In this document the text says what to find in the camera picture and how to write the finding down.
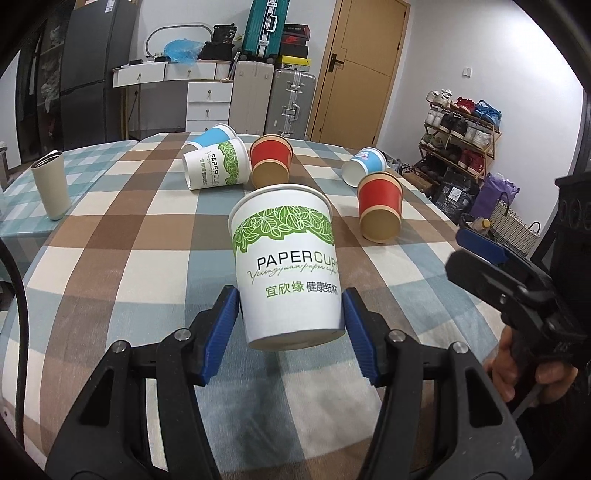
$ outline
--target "woven basket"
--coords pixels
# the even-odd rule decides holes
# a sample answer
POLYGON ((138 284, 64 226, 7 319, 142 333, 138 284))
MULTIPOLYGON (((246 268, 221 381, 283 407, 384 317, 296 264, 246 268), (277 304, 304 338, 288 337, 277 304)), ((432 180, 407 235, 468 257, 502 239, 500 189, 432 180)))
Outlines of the woven basket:
POLYGON ((540 223, 534 222, 527 227, 511 207, 499 200, 491 215, 491 229, 494 234, 510 247, 516 249, 524 257, 529 255, 538 238, 540 223), (532 230, 538 225, 538 231, 532 230))

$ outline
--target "wooden door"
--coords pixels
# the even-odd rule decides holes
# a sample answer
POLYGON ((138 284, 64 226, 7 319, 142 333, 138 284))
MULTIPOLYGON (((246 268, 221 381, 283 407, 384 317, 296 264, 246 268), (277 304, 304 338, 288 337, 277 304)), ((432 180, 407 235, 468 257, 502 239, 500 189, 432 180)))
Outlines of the wooden door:
POLYGON ((354 149, 375 145, 398 65, 407 8, 398 0, 342 1, 325 59, 313 141, 354 149))

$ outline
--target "checkered tablecloth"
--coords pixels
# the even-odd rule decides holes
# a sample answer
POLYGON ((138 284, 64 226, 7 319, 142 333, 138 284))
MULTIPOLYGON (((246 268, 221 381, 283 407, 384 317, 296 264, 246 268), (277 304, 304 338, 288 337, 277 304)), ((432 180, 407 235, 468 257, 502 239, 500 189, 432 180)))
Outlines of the checkered tablecloth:
MULTIPOLYGON (((72 204, 136 143, 135 140, 125 140, 64 152, 66 180, 72 204)), ((49 220, 30 168, 6 189, 4 198, 7 210, 0 222, 0 238, 17 261, 21 275, 24 275, 59 222, 49 220)), ((8 273, 1 263, 0 280, 9 281, 8 273)))
MULTIPOLYGON (((178 152, 188 134, 161 134, 128 151, 42 247, 25 282, 31 316, 25 406, 27 449, 43 464, 78 392, 118 339, 158 342, 236 284, 228 214, 249 186, 187 189, 178 152)), ((244 137, 247 146, 254 137, 244 137)), ((496 345, 498 312, 446 279, 455 226, 404 184, 396 240, 359 233, 355 189, 339 177, 339 147, 292 141, 291 181, 334 206, 343 288, 356 287, 392 328, 424 343, 467 342, 479 359, 496 345)), ((18 353, 16 308, 2 335, 2 395, 11 418, 18 353)), ((380 397, 361 376, 349 338, 292 352, 249 349, 242 318, 220 371, 197 388, 203 422, 227 479, 353 479, 369 446, 380 397)), ((147 384, 152 459, 165 466, 155 384, 147 384)))

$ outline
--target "teal suitcase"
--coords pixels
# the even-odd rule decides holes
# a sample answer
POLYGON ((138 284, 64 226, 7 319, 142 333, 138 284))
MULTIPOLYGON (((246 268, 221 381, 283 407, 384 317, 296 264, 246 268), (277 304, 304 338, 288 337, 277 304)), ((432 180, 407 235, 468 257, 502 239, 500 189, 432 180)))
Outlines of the teal suitcase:
POLYGON ((242 53, 260 59, 279 55, 290 0, 255 0, 246 24, 242 53))

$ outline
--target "gray refrigerator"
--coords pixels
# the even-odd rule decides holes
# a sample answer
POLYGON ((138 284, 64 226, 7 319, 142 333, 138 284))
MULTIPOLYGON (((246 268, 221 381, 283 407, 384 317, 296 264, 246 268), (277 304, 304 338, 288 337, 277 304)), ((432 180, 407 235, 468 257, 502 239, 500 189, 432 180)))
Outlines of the gray refrigerator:
POLYGON ((138 11, 129 0, 96 0, 72 12, 60 79, 65 150, 122 139, 113 69, 129 62, 138 11))

